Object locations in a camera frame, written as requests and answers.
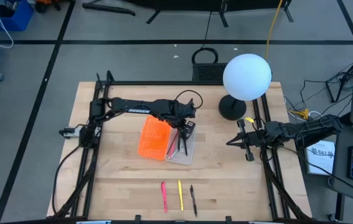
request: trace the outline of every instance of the yellow cable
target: yellow cable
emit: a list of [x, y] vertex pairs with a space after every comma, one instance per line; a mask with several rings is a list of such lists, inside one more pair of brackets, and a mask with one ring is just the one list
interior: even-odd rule
[[271, 37], [271, 32], [272, 32], [272, 30], [273, 30], [273, 26], [275, 25], [278, 12], [280, 11], [281, 3], [283, 3], [283, 0], [280, 0], [280, 2], [278, 3], [277, 11], [276, 11], [276, 14], [275, 14], [275, 16], [274, 16], [274, 18], [273, 18], [273, 22], [271, 23], [271, 27], [270, 27], [270, 30], [269, 30], [269, 37], [268, 37], [268, 41], [266, 42], [266, 55], [265, 55], [265, 60], [268, 60], [269, 41], [270, 41], [270, 37]]

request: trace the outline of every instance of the desk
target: desk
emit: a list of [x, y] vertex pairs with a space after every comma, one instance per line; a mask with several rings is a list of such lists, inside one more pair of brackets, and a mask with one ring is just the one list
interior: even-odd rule
[[[94, 82], [79, 84], [70, 126], [86, 123], [94, 86]], [[252, 149], [255, 161], [248, 162], [244, 150], [226, 146], [226, 142], [235, 137], [239, 128], [235, 121], [223, 119], [218, 112], [218, 103], [227, 94], [223, 86], [113, 85], [109, 97], [146, 101], [174, 99], [186, 89], [199, 92], [204, 99], [194, 119], [197, 135], [192, 164], [186, 166], [154, 161], [138, 155], [145, 115], [124, 114], [106, 122], [103, 125], [89, 219], [133, 220], [135, 215], [141, 215], [143, 220], [220, 221], [225, 220], [225, 216], [232, 216], [235, 221], [271, 220], [265, 174], [258, 150]], [[280, 83], [272, 83], [266, 95], [272, 120], [288, 122]], [[178, 100], [188, 102], [191, 97], [197, 105], [200, 103], [200, 99], [190, 93], [183, 94]], [[246, 116], [254, 117], [250, 101], [247, 102]], [[253, 131], [251, 125], [246, 128], [247, 131]], [[78, 139], [65, 140], [62, 158], [77, 145]], [[286, 147], [294, 148], [293, 141], [288, 142]], [[69, 157], [59, 172], [57, 209], [75, 188], [81, 154], [82, 150], [79, 150]], [[287, 192], [303, 212], [311, 216], [298, 157], [281, 149], [279, 158]], [[180, 211], [177, 179], [182, 180], [183, 212]], [[161, 182], [164, 180], [167, 186], [168, 213], [164, 213], [161, 194]], [[194, 186], [197, 218], [192, 209], [190, 184]], [[280, 202], [278, 194], [275, 195], [277, 202]], [[85, 193], [82, 193], [80, 205], [84, 199]], [[277, 207], [279, 216], [282, 216], [280, 203]], [[78, 215], [81, 214], [82, 207], [78, 210]], [[52, 215], [51, 205], [48, 215]]]

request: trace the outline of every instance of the black pen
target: black pen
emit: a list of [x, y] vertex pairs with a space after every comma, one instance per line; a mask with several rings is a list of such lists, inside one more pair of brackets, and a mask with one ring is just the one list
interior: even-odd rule
[[197, 205], [195, 204], [193, 185], [190, 185], [190, 194], [191, 194], [191, 197], [193, 198], [194, 215], [197, 217]]

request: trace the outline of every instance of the black lamp base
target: black lamp base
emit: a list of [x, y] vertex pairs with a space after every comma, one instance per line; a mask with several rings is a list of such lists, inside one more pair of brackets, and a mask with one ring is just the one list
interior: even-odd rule
[[246, 112], [247, 105], [242, 100], [237, 100], [230, 95], [222, 97], [219, 102], [219, 113], [224, 118], [236, 121]]

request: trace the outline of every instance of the pink marker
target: pink marker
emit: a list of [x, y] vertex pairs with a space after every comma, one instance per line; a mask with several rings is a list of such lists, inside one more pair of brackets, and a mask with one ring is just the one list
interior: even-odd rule
[[164, 212], [167, 213], [168, 208], [166, 206], [166, 189], [165, 189], [165, 182], [164, 181], [161, 182], [161, 190], [162, 190], [162, 197], [164, 199]]

